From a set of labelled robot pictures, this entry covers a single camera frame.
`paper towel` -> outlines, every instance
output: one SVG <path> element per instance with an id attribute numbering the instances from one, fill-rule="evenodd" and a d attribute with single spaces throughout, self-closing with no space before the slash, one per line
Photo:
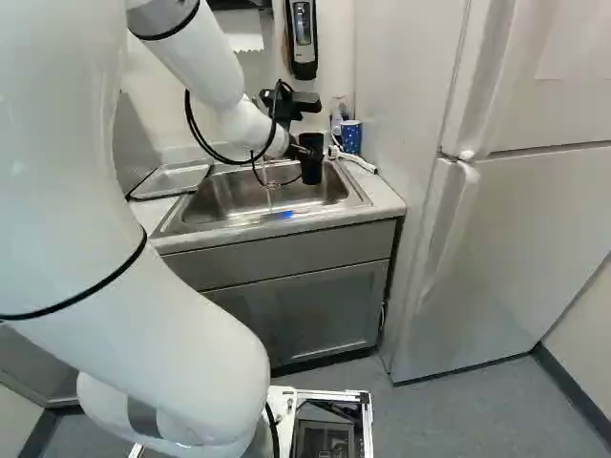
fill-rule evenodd
<path id="1" fill-rule="evenodd" d="M 263 50 L 263 31 L 258 10 L 215 11 L 234 52 Z"/>

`wall-mounted dispenser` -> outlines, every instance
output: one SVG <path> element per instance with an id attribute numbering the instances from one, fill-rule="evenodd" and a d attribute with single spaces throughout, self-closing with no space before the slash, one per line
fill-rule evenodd
<path id="1" fill-rule="evenodd" d="M 285 0 L 284 10 L 290 70 L 296 79 L 314 79 L 318 70 L 316 0 Z"/>

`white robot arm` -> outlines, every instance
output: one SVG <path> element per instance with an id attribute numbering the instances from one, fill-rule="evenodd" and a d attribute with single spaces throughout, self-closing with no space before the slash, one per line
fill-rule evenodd
<path id="1" fill-rule="evenodd" d="M 127 0 L 130 31 L 191 94 L 214 109 L 225 138 L 255 151 L 271 120 L 244 94 L 242 67 L 205 0 Z M 281 156 L 289 134 L 278 126 L 267 153 Z"/>
<path id="2" fill-rule="evenodd" d="M 129 0 L 127 17 L 231 140 L 270 120 L 205 0 Z M 0 320 L 82 371 L 92 417 L 181 457 L 235 458 L 261 427 L 269 363 L 245 326 L 147 244 L 115 179 L 124 0 L 0 5 Z M 278 128 L 269 153 L 290 135 Z"/>

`refrigerator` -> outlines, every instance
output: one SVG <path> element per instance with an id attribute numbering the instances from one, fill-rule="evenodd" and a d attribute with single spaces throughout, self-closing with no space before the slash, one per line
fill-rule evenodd
<path id="1" fill-rule="evenodd" d="M 611 249 L 604 0 L 355 0 L 363 156 L 408 204 L 395 383 L 530 351 Z"/>

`stainless steel sink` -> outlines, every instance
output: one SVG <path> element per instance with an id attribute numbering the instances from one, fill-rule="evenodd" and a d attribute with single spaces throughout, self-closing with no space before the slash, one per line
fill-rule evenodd
<path id="1" fill-rule="evenodd" d="M 181 198 L 153 237 L 188 234 L 222 227 L 245 226 L 278 219 L 339 211 L 371 202 L 338 161 L 323 162 L 323 180 L 310 186 L 301 179 L 277 186 L 301 173 L 299 162 L 272 162 L 262 170 L 263 187 L 251 168 L 215 166 L 192 196 Z"/>

